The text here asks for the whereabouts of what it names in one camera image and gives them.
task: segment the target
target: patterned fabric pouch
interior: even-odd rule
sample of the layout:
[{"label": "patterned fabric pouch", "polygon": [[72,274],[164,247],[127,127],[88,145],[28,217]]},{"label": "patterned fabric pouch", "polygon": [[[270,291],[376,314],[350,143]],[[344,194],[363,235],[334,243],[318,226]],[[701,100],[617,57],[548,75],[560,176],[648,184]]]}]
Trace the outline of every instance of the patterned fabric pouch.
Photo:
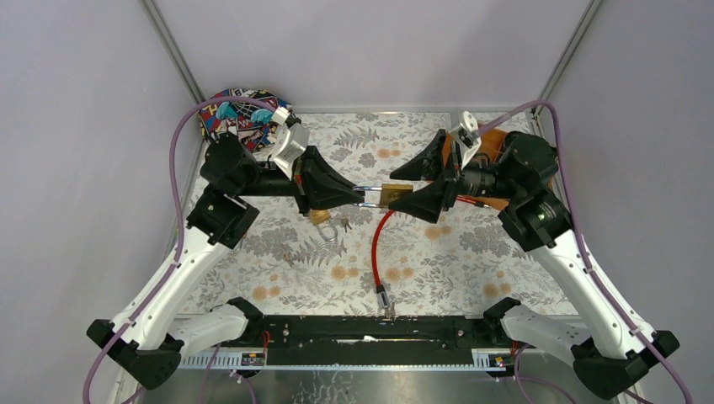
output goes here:
[{"label": "patterned fabric pouch", "polygon": [[[265,90],[228,88],[213,96],[237,95],[255,98],[276,108],[285,107],[292,113],[292,105]],[[275,132],[270,124],[273,114],[255,105],[232,102],[210,105],[199,111],[201,133],[204,139],[214,142],[224,136],[238,136],[241,143],[251,152],[270,146],[269,135]]]}]

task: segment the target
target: red cable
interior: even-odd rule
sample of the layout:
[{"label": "red cable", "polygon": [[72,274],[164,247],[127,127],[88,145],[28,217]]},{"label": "red cable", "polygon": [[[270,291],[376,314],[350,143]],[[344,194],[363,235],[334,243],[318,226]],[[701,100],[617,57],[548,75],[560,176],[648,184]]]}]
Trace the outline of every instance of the red cable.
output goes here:
[{"label": "red cable", "polygon": [[[461,196],[456,197],[457,200],[461,202],[466,202],[469,205],[476,205],[476,201],[463,198]],[[389,219],[391,215],[394,214],[394,210],[389,210],[387,213],[384,215],[384,217],[381,218],[380,224],[377,225],[377,230],[375,231],[375,236],[372,238],[372,273],[375,275],[375,287],[379,287],[381,285],[381,281],[379,278],[379,270],[377,269],[377,240],[379,240],[379,235],[381,233],[382,227],[384,227],[384,224],[386,223],[386,220]]]}]

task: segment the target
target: floral tablecloth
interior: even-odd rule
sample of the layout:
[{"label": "floral tablecloth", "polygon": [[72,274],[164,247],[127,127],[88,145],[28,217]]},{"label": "floral tablecloth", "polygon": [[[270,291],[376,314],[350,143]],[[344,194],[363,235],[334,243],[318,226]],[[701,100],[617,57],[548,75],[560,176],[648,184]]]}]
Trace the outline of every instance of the floral tablecloth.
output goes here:
[{"label": "floral tablecloth", "polygon": [[[475,114],[489,121],[499,114]],[[329,164],[353,183],[380,185],[416,156],[448,114],[303,114]],[[504,130],[529,131],[521,114]],[[207,182],[198,178],[191,196]],[[245,198],[260,209],[242,248],[200,281],[181,313],[200,314],[233,297],[266,314],[376,315],[370,245],[385,210],[342,206],[332,218],[352,226],[325,242],[287,198]],[[398,315],[480,315],[505,296],[541,314],[576,314],[562,290],[501,228],[497,211],[457,203],[430,224],[395,214],[381,233],[378,263]]]}]

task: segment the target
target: white wall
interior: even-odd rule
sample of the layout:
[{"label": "white wall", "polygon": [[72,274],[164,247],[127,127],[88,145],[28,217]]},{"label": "white wall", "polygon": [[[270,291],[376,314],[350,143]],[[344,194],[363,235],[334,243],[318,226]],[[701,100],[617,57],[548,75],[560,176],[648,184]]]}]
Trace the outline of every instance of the white wall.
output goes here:
[{"label": "white wall", "polygon": [[[553,99],[585,237],[622,294],[675,333],[697,402],[714,396],[713,19],[707,0],[606,2]],[[684,402],[661,366],[643,386]]]},{"label": "white wall", "polygon": [[192,103],[137,1],[3,2],[0,38],[0,402],[77,403],[88,325],[163,259],[168,143]]},{"label": "white wall", "polygon": [[588,0],[159,0],[205,95],[266,87],[300,108],[521,104]]}]

